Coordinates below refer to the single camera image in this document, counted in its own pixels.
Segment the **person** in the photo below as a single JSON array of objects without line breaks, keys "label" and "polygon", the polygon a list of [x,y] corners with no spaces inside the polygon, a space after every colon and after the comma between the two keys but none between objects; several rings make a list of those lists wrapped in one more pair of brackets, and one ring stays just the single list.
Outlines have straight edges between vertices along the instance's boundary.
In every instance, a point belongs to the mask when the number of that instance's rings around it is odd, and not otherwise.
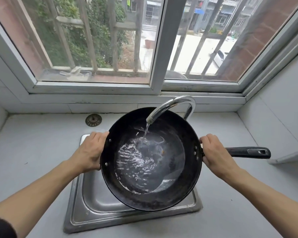
[{"label": "person", "polygon": [[[0,238],[24,238],[59,193],[79,174],[99,170],[109,132],[92,132],[66,161],[0,202]],[[220,179],[245,196],[284,238],[298,238],[298,203],[240,168],[218,137],[200,138],[203,162]]]}]

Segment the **black wok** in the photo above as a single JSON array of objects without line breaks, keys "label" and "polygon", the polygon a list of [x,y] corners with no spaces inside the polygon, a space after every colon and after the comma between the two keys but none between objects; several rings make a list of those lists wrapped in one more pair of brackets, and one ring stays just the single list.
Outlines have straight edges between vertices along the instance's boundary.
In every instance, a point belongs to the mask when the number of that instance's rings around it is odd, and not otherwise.
[{"label": "black wok", "polygon": [[[154,109],[140,108],[122,116],[110,128],[100,160],[104,180],[113,195],[142,211],[159,211],[178,204],[194,188],[202,166],[199,138],[191,125],[174,112],[161,114],[146,136],[154,142],[143,143],[146,118]],[[227,150],[234,157],[270,158],[267,148]]]}]

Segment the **green plant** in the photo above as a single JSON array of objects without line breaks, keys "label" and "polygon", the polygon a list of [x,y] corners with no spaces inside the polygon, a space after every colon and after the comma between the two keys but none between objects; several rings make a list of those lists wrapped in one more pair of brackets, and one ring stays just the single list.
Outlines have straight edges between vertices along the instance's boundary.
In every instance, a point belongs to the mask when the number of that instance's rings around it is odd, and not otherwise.
[{"label": "green plant", "polygon": [[211,32],[211,33],[216,33],[216,32],[217,32],[216,27],[212,27],[212,28],[210,29],[210,32]]},{"label": "green plant", "polygon": [[[45,0],[22,0],[41,38],[41,41],[54,66],[68,66],[67,58],[61,47],[57,30],[49,15],[49,8]],[[53,0],[58,15],[80,19],[79,9],[75,0]],[[86,0],[86,9],[91,28],[94,51],[99,68],[112,65],[112,51],[110,45],[109,16],[106,0]],[[126,14],[120,3],[116,3],[116,21],[124,22]],[[91,67],[88,47],[83,29],[63,25],[74,62],[82,67]],[[127,43],[124,31],[117,32],[118,57],[122,54],[123,43]]]}]

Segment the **countertop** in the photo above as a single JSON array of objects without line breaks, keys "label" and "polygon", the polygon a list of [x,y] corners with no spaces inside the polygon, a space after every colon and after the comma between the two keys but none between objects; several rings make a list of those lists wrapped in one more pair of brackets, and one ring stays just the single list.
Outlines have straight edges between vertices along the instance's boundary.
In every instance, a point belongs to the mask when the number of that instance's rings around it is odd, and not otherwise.
[{"label": "countertop", "polygon": [[[123,114],[100,114],[88,127],[87,114],[10,116],[0,133],[0,201],[68,159],[83,134],[106,131]],[[217,135],[226,147],[256,146],[236,113],[196,113],[189,123],[198,136]],[[266,160],[235,159],[264,183],[298,201],[298,163],[272,166]],[[67,235],[63,222],[71,184],[57,197],[28,237],[281,237],[241,194],[203,165],[196,184],[200,212]]]}]

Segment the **sink basin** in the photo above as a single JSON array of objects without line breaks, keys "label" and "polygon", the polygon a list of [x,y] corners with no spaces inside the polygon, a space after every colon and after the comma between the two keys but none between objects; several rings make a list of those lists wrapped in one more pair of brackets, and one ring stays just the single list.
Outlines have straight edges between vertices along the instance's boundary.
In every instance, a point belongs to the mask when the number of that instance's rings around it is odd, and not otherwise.
[{"label": "sink basin", "polygon": [[[83,135],[81,143],[88,135]],[[138,211],[121,203],[108,189],[100,171],[79,175],[72,182],[64,232],[73,233],[178,214],[197,212],[202,202],[196,188],[179,204],[157,212]]]}]

